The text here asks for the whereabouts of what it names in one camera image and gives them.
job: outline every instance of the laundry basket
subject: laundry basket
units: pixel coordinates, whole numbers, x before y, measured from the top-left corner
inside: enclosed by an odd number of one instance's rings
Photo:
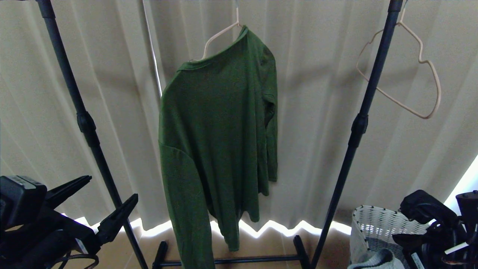
[[[402,253],[402,247],[392,238],[394,234],[423,235],[429,225],[408,221],[400,212],[376,206],[362,205],[352,214],[352,233],[350,235],[350,261],[361,260],[367,251],[388,248],[402,261],[405,269],[410,269]]]

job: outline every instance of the long-sleeve shirt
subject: long-sleeve shirt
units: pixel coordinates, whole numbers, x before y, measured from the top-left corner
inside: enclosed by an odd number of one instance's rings
[[[159,147],[184,268],[214,268],[208,211],[231,251],[239,219],[259,221],[258,193],[277,180],[277,72],[247,27],[224,51],[186,62],[164,90]]]

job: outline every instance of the beige floor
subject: beige floor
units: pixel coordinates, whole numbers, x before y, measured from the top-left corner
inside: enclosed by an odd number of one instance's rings
[[[178,260],[179,254],[174,239],[174,233],[171,229],[154,237],[141,237],[139,229],[135,229],[137,238],[140,239],[140,247],[144,258],[151,268],[156,255],[158,245],[161,241],[168,242],[167,260]],[[304,242],[305,249],[312,257],[319,236],[312,235],[305,230],[297,232]],[[232,257],[253,257],[267,255],[295,254],[293,245],[293,236],[286,237],[274,229],[266,230],[260,238],[254,238],[245,232],[240,235],[240,250],[229,252],[224,239],[213,232],[213,250],[217,258]],[[118,234],[112,242],[104,245],[98,252],[98,269],[139,269],[140,266],[133,254],[129,241],[124,233]],[[345,269],[349,260],[349,236],[336,230],[331,230],[327,237],[326,247],[322,253],[318,268],[320,269]],[[66,269],[82,269],[89,264],[89,260],[71,260]],[[291,262],[264,262],[247,263],[234,265],[217,265],[217,269],[300,269],[298,261]]]

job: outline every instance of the white hanger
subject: white hanger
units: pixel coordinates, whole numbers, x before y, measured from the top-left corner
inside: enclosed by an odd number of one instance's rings
[[[216,39],[218,36],[224,34],[225,32],[231,30],[232,28],[234,28],[234,26],[238,26],[238,27],[242,27],[242,25],[240,25],[239,23],[239,5],[238,5],[238,0],[236,0],[236,22],[234,24],[232,24],[231,26],[227,27],[226,29],[222,30],[221,32],[213,35],[207,42],[206,42],[206,47],[204,48],[204,54],[203,54],[203,57],[201,58],[201,60],[205,59],[206,58],[206,54],[207,54],[207,47],[209,47],[209,44],[214,40]]]
[[[403,6],[403,11],[402,11],[402,16],[400,17],[400,20],[397,22],[396,25],[398,26],[402,26],[408,33],[410,33],[414,38],[415,40],[418,42],[418,44],[420,44],[420,52],[418,53],[418,62],[420,64],[428,64],[428,66],[430,66],[430,69],[432,70],[432,73],[433,73],[433,77],[435,79],[435,84],[436,84],[436,102],[435,102],[435,107],[433,107],[433,110],[430,114],[428,115],[422,115],[418,112],[416,112],[415,110],[409,108],[408,106],[402,104],[401,102],[399,102],[398,100],[396,100],[395,98],[393,98],[392,96],[390,96],[389,94],[385,93],[384,91],[382,91],[379,87],[377,87],[377,90],[379,92],[381,92],[383,95],[385,95],[388,99],[392,100],[393,102],[395,102],[396,104],[398,104],[399,106],[403,107],[404,109],[410,111],[411,113],[413,113],[414,115],[422,118],[422,119],[429,119],[431,117],[433,117],[433,115],[435,114],[436,110],[438,110],[438,106],[440,105],[440,100],[442,98],[442,87],[441,87],[441,84],[440,84],[440,79],[438,78],[438,74],[436,73],[436,70],[435,70],[435,66],[433,65],[433,63],[429,60],[425,60],[423,61],[422,60],[422,52],[423,52],[423,42],[421,41],[421,39],[410,29],[408,28],[407,25],[405,25],[403,23],[403,16],[405,15],[405,6],[407,5],[407,2],[408,0],[405,2],[405,5]],[[366,81],[369,80],[368,77],[366,77],[362,71],[359,69],[359,59],[360,59],[360,56],[362,55],[363,51],[365,50],[365,48],[369,45],[369,44],[372,44],[373,40],[375,39],[375,37],[380,34],[381,32],[383,32],[383,29],[376,32],[373,37],[372,37],[372,40],[370,40],[369,42],[367,42],[365,44],[365,46],[363,47],[362,51],[360,52],[360,54],[358,55],[358,59],[357,59],[357,64],[355,65],[355,68],[358,70],[358,72],[363,76],[363,78],[365,78]]]

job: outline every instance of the curtain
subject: curtain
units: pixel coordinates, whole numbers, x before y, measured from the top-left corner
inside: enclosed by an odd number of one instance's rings
[[[239,20],[270,48],[279,86],[279,178],[261,197],[259,229],[321,227],[366,81],[355,70],[363,45],[381,29],[388,3],[239,0]],[[157,146],[160,88],[209,37],[235,21],[235,2],[53,1],[85,106],[123,200],[139,194],[131,220],[144,229],[169,220]],[[424,189],[445,201],[478,154],[478,6],[410,1],[404,21],[435,64],[442,103],[419,119],[377,92],[339,204],[344,222],[361,204],[397,209]],[[93,180],[60,211],[94,224],[113,210],[80,133],[75,110],[35,2],[0,2],[1,174],[28,175],[48,188],[84,174]],[[226,48],[239,28],[209,47]],[[359,66],[370,73],[378,41]],[[421,113],[435,101],[418,44],[397,27],[379,86]]]

